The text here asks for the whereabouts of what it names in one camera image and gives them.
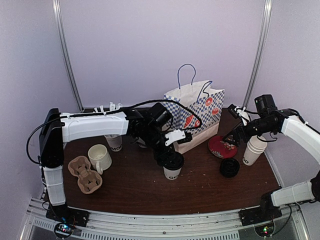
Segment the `blue checkered paper bag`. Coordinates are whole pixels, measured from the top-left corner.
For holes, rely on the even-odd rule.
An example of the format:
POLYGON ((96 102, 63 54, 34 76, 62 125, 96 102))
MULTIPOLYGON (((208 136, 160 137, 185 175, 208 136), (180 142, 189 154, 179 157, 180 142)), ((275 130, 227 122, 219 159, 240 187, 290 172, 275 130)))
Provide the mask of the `blue checkered paper bag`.
POLYGON ((218 133, 225 90, 211 87, 212 80, 202 80, 181 85, 164 93, 163 105, 172 114, 173 119, 165 124, 170 130, 184 129, 192 134, 190 142, 175 143, 175 150, 184 154, 218 133))

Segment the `aluminium front rail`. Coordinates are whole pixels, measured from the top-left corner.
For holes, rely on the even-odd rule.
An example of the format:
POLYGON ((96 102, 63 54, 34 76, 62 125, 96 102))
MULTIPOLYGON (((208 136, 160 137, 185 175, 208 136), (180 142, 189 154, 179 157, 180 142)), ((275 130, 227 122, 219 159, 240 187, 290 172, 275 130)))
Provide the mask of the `aluminium front rail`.
POLYGON ((243 225, 239 210, 183 215, 130 215, 88 211, 69 240, 308 240, 298 206, 271 221, 243 225))

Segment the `stack of paper cups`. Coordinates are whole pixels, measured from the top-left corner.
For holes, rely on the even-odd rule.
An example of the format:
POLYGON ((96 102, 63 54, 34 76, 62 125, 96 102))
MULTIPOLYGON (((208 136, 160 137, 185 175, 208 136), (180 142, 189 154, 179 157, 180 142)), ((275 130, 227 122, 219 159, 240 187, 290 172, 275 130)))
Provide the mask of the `stack of paper cups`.
POLYGON ((252 136, 242 157, 243 163, 247 166, 252 166, 265 151, 267 145, 267 140, 263 136, 252 136))

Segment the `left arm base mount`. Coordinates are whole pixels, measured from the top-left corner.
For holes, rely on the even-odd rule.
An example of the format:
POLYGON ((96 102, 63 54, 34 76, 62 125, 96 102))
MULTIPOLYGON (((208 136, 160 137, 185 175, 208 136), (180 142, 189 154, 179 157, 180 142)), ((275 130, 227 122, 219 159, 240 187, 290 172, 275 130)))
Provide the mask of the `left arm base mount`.
POLYGON ((70 208, 67 205, 49 206, 46 211, 46 218, 68 223, 76 227, 86 227, 90 213, 85 210, 70 208))

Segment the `red floral plate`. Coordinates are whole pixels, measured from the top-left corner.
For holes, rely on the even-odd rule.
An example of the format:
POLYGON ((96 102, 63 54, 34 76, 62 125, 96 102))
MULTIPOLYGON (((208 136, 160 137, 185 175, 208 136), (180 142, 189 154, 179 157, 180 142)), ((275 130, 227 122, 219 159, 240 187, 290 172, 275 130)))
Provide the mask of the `red floral plate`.
POLYGON ((220 159, 233 158, 238 152, 235 145, 224 142, 223 136, 220 135, 213 136, 208 141, 208 149, 215 157, 220 159))

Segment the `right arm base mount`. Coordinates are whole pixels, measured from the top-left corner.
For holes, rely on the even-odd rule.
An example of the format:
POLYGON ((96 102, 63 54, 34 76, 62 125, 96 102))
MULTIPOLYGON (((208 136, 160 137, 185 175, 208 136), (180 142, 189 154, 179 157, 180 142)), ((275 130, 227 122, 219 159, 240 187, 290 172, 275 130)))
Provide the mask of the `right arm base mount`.
POLYGON ((249 209, 243 208, 238 212, 238 214, 243 227, 272 221, 282 216, 282 212, 279 207, 273 207, 265 210, 261 206, 249 209))

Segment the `stack of black lids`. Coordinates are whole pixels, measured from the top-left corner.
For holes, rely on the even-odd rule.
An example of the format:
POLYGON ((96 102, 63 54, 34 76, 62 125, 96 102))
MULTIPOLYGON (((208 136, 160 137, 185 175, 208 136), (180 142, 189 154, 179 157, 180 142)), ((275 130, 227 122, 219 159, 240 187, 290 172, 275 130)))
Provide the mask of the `stack of black lids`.
POLYGON ((239 170, 240 163, 235 158, 223 159, 219 167, 219 172, 225 178, 235 177, 238 174, 239 170))

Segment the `cream ceramic mug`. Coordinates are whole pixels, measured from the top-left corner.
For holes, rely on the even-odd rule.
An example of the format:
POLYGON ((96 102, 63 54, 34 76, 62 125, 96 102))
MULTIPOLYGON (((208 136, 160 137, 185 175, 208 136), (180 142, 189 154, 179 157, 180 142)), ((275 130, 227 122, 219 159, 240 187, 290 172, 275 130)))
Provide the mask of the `cream ceramic mug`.
POLYGON ((93 145, 88 150, 88 157, 92 167, 102 175, 112 165, 112 158, 103 144, 93 145))

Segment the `cardboard cup carrier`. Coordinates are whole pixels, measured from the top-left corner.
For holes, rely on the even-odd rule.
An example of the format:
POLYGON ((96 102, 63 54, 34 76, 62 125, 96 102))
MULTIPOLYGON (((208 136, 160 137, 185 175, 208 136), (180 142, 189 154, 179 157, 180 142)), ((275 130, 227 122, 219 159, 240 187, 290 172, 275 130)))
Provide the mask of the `cardboard cup carrier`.
POLYGON ((71 175, 77 177, 77 185, 83 194, 92 194, 102 186, 101 175, 91 170, 91 163, 86 156, 80 155, 71 160, 68 170, 71 175))

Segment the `paper cup holding straws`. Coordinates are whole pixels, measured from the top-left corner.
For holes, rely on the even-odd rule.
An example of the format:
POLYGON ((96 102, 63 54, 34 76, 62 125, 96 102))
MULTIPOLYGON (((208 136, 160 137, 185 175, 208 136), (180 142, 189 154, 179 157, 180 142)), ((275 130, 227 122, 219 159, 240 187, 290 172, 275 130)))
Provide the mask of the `paper cup holding straws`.
MULTIPOLYGON (((118 110, 122 105, 119 103, 118 106, 116 106, 113 102, 110 102, 111 110, 118 110)), ((123 148, 123 141, 122 137, 120 135, 104 135, 108 146, 113 152, 119 152, 123 148)))

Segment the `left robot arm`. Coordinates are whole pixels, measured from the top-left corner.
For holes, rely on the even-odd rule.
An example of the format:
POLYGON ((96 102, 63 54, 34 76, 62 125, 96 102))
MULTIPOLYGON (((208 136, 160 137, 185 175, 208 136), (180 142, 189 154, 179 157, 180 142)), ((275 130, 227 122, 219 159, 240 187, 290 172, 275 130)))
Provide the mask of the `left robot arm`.
POLYGON ((171 119, 171 113, 161 103, 144 111, 126 107, 108 112, 69 114, 51 109, 39 136, 39 160, 53 215, 61 222, 72 218, 71 209, 65 206, 64 143, 98 136, 129 135, 152 148, 155 160, 163 166, 176 158, 174 142, 186 137, 182 130, 162 132, 163 125, 171 119))

